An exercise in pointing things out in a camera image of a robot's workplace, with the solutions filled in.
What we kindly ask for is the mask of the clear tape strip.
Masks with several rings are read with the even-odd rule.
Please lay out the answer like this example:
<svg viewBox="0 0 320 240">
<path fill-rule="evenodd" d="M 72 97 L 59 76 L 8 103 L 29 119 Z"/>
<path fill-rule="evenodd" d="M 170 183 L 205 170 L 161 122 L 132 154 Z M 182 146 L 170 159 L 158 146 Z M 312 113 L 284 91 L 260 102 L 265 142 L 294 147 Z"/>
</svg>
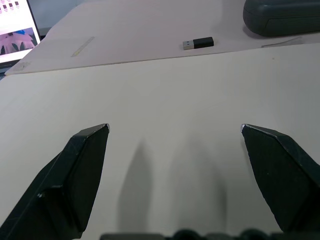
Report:
<svg viewBox="0 0 320 240">
<path fill-rule="evenodd" d="M 71 55 L 71 57 L 76 57 L 77 55 L 79 55 L 79 53 L 80 53 L 87 45 L 89 45 L 94 39 L 95 39 L 94 36 L 90 37 L 86 42 L 84 42 L 84 43 Z"/>
</svg>

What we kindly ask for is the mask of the computer monitor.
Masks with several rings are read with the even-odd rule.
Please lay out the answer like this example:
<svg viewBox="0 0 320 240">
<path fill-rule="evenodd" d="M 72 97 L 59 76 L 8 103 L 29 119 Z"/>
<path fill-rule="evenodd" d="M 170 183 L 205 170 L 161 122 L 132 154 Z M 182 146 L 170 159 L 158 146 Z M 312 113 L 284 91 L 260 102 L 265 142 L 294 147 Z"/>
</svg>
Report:
<svg viewBox="0 0 320 240">
<path fill-rule="evenodd" d="M 0 75 L 40 43 L 29 0 L 0 0 Z"/>
</svg>

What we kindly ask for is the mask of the black USB dongle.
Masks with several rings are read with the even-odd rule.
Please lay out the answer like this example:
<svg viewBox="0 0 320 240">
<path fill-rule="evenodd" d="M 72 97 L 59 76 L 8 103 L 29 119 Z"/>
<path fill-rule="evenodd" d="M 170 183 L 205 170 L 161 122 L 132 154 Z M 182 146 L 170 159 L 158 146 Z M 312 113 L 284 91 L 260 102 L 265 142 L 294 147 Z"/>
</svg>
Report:
<svg viewBox="0 0 320 240">
<path fill-rule="evenodd" d="M 212 37 L 204 37 L 193 39 L 189 41 L 184 41 L 182 43 L 183 50 L 191 50 L 191 49 L 201 49 L 213 47 L 215 45 L 214 39 Z"/>
</svg>

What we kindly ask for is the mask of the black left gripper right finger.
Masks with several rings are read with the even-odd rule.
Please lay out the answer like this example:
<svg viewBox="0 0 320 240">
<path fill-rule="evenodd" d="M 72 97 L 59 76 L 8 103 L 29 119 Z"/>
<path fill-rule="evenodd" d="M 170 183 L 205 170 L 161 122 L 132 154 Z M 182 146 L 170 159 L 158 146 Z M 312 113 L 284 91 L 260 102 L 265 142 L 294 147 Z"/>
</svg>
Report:
<svg viewBox="0 0 320 240">
<path fill-rule="evenodd" d="M 243 124 L 259 190 L 283 232 L 320 232 L 320 165 L 290 136 Z"/>
</svg>

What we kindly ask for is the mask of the dark grey hard case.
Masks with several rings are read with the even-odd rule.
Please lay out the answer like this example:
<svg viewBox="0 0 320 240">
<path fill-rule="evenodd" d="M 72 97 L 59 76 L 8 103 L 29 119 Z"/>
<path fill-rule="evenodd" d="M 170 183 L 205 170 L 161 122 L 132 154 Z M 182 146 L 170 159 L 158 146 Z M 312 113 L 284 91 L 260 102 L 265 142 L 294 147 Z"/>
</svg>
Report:
<svg viewBox="0 0 320 240">
<path fill-rule="evenodd" d="M 246 0 L 242 16 L 263 37 L 320 32 L 320 0 Z"/>
</svg>

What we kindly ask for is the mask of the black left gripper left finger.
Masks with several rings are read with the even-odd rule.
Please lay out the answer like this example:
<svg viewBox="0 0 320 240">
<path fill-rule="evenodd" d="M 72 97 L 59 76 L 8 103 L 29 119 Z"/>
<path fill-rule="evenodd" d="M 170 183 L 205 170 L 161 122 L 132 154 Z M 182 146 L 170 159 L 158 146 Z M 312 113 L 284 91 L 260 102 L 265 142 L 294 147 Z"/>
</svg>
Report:
<svg viewBox="0 0 320 240">
<path fill-rule="evenodd" d="M 0 226 L 0 240 L 80 239 L 100 185 L 109 132 L 104 123 L 73 135 Z"/>
</svg>

